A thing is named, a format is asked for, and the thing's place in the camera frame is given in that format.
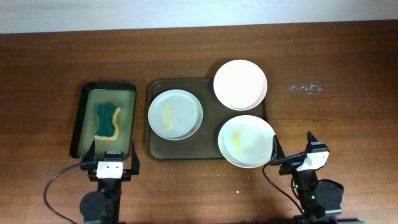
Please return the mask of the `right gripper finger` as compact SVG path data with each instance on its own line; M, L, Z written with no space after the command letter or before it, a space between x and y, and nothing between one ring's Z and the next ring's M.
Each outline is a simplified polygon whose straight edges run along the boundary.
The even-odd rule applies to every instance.
M282 150L282 146L276 135L272 138L272 155L270 159L271 166L279 166L283 163L285 159L285 154Z
M307 133L307 142L309 146L315 146L318 144L318 140L310 131Z

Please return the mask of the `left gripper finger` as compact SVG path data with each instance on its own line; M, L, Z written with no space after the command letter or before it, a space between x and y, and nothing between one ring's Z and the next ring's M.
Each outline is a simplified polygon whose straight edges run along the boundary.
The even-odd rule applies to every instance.
M137 156L134 143L131 142L130 148L130 158L131 158L131 168L126 171L129 175L139 175L140 171L140 161Z
M83 156L83 159L80 162L80 169L81 170L93 170L95 168L96 168L96 163L95 163L95 140L93 140L89 150Z

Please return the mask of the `white plate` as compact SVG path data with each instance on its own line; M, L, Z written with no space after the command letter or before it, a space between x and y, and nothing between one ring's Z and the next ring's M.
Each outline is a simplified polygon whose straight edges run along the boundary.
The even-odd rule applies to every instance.
M231 164L252 169L271 160L274 136L265 120L252 115L235 116L221 127L218 147Z

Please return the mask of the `green yellow sponge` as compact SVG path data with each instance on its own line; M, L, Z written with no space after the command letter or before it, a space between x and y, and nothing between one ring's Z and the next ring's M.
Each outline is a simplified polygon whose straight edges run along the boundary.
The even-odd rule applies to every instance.
M98 129L94 138L104 141L117 140L120 130L118 126L118 116L121 108L112 104L102 104L97 107L96 117L99 122Z

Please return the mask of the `grey plate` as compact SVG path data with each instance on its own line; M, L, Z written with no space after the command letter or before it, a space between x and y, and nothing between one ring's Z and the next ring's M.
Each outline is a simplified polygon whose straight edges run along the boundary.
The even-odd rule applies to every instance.
M156 96L148 110L150 128L159 137L179 141L193 135L203 121L198 98L185 90L167 90Z

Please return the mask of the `pink plate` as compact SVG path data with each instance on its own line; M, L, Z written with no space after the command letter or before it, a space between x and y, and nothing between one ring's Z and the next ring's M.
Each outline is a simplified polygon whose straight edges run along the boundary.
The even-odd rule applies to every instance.
M248 60L232 60L222 65L213 79L213 90L221 104L236 111L251 110L267 93L263 70Z

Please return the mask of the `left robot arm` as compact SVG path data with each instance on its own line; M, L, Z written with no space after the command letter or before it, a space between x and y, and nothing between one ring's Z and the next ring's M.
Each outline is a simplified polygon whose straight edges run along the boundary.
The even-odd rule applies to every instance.
M123 167L123 152L106 151L102 160L95 159L95 142L80 162L80 169L87 171L88 178L96 182L97 190L86 194L80 202L84 223L112 224L119 222L123 182L139 174L140 162L134 144L131 143L131 168Z

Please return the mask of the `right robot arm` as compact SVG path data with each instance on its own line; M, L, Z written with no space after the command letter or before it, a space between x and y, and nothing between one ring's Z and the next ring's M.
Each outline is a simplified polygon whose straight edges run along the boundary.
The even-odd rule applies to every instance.
M307 133L303 152L286 156L276 136L272 138L272 156L267 163L278 166L280 175L291 175L290 188L294 194L289 200L298 207L300 215L293 223L337 223L342 213L344 187L330 179L319 179L316 171L326 165L330 151L323 141Z

